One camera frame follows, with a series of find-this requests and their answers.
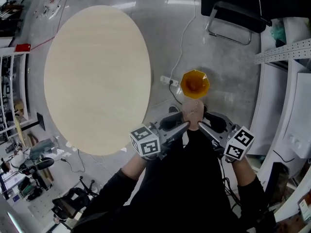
concrete floor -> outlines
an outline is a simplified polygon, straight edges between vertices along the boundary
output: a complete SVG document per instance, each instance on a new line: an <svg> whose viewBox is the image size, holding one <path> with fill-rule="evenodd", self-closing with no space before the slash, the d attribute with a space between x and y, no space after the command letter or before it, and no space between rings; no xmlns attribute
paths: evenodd
<svg viewBox="0 0 311 233"><path fill-rule="evenodd" d="M194 16L196 7L196 18L184 34L183 56L173 73L173 78L181 80L185 72L194 68L204 71L211 83L208 95L203 98L208 109L227 115L241 126L250 126L259 84L259 67L254 64L255 54L259 52L259 35L254 35L251 44L246 47L209 36L205 31L207 17L200 13L201 0L196 0L196 6L193 5L193 0L61 0L61 11L51 19L49 16L41 16L45 1L34 0L27 15L28 23L25 23L22 33L22 38L31 43L33 49L29 58L28 74L30 109L32 115L35 115L35 112L41 113L46 125L45 132L38 126L32 131L39 140L59 136L60 148L65 151L74 171L83 170L83 167L77 152L65 146L67 141L52 121L44 96L43 75L51 38L71 16L89 6L105 4L122 9L137 24L145 39L153 71L146 122L166 113L171 104L178 105L168 87L160 82L160 76L170 75L180 54L182 32ZM213 30L244 41L248 37L245 31L217 22L213 24ZM178 94L177 97L181 101L185 99L182 94ZM81 152L85 173L73 173L70 166L61 161L51 167L51 172L56 185L63 191L74 185L81 174L95 179L102 186L133 153L130 145L127 145L126 152L118 151L104 157ZM231 165L225 162L224 167L226 175L232 180L232 186L236 187Z"/></svg>

beige tabletop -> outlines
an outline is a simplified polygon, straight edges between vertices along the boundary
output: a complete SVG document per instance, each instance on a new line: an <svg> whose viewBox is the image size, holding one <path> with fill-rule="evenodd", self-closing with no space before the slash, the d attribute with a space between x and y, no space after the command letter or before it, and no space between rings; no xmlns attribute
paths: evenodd
<svg viewBox="0 0 311 233"><path fill-rule="evenodd" d="M145 41L122 11L86 8L54 38L45 64L45 97L60 133L81 151L107 155L123 148L145 117L150 88Z"/></svg>

fluorescent light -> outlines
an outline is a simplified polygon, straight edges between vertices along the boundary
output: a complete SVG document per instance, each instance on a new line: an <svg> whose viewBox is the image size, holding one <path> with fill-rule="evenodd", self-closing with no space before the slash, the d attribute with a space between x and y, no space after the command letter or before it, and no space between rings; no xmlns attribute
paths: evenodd
<svg viewBox="0 0 311 233"><path fill-rule="evenodd" d="M121 3L121 4L116 4L113 5L112 7L115 7L117 9L128 9L128 8L132 8L135 7L136 2L127 2L127 3Z"/></svg>
<svg viewBox="0 0 311 233"><path fill-rule="evenodd" d="M186 5L200 5L198 1L191 0L166 0L167 4L186 4Z"/></svg>
<svg viewBox="0 0 311 233"><path fill-rule="evenodd" d="M15 220L15 218L11 215L11 213L8 212L8 215L12 221L12 223L14 224L15 228L17 229L18 233L23 233L22 229L20 228L20 226L18 225L17 221Z"/></svg>

white desk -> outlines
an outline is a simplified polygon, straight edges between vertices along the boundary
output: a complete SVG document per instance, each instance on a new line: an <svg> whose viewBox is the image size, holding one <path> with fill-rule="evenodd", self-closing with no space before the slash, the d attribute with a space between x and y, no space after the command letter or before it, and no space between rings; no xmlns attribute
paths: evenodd
<svg viewBox="0 0 311 233"><path fill-rule="evenodd" d="M94 155L123 148L145 117L150 89L145 41L122 11L86 8L57 33L44 91L54 123L76 148Z"/></svg>

shoe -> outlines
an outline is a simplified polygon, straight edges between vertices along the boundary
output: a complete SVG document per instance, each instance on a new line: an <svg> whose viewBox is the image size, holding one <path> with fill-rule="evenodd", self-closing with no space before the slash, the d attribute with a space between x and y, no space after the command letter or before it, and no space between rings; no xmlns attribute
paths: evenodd
<svg viewBox="0 0 311 233"><path fill-rule="evenodd" d="M175 105L171 105L169 107L169 113L174 113L174 112L179 112L179 111L180 111L179 108Z"/></svg>

